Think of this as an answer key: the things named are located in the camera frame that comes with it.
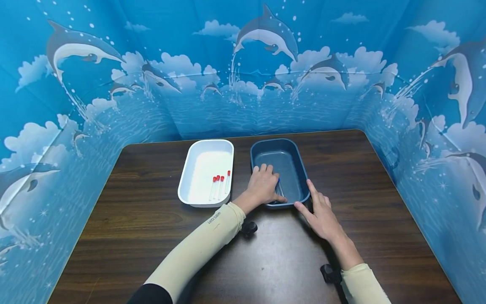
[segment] white tray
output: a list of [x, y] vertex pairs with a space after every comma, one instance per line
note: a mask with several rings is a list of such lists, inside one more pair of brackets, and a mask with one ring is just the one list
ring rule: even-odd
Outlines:
[[[233, 178], [233, 144], [224, 139], [202, 140], [192, 144], [187, 152], [186, 163], [182, 170], [177, 195], [184, 203], [198, 208], [220, 207], [227, 203], [231, 193], [231, 180]], [[231, 176], [228, 182], [228, 193], [226, 180], [228, 170]], [[224, 176], [225, 180], [219, 187], [223, 187], [221, 196], [216, 199], [209, 199], [214, 176]]]

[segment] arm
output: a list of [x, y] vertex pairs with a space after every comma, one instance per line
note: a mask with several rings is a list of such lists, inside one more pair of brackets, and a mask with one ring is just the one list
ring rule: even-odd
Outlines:
[[246, 215], [261, 204], [274, 200], [278, 173], [263, 164], [253, 168], [248, 189], [236, 200], [218, 209], [177, 245], [133, 295], [129, 304], [176, 303], [189, 280], [240, 231]]
[[331, 210], [328, 197], [318, 192], [311, 180], [307, 185], [312, 195], [312, 214], [300, 202], [294, 206], [304, 215], [311, 228], [327, 240], [339, 259], [342, 269], [343, 290], [350, 304], [390, 304], [390, 300], [375, 278], [373, 271], [364, 263], [353, 241], [346, 235]]

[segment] black clamp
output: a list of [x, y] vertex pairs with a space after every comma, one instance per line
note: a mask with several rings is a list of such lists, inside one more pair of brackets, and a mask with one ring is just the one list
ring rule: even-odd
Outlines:
[[324, 277], [324, 281], [328, 284], [340, 284], [343, 281], [340, 270], [332, 269], [330, 264], [324, 264], [321, 266], [321, 273]]
[[245, 238], [250, 238], [257, 230], [258, 226], [255, 224], [255, 222], [249, 222], [243, 224], [242, 233]]

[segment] blue partition wall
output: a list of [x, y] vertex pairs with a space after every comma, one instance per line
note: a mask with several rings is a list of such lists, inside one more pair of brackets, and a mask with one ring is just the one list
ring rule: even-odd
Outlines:
[[486, 299], [483, 1], [2, 5], [0, 303], [47, 302], [127, 144], [350, 128]]

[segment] blue tray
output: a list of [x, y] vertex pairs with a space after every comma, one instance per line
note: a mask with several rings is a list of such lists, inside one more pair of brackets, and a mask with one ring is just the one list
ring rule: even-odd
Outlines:
[[270, 209], [288, 208], [295, 201], [306, 201], [311, 193], [307, 187], [307, 172], [297, 145], [286, 138], [256, 142], [250, 149], [251, 167], [271, 164], [274, 172], [280, 173], [276, 192], [288, 199], [287, 203], [272, 202]]

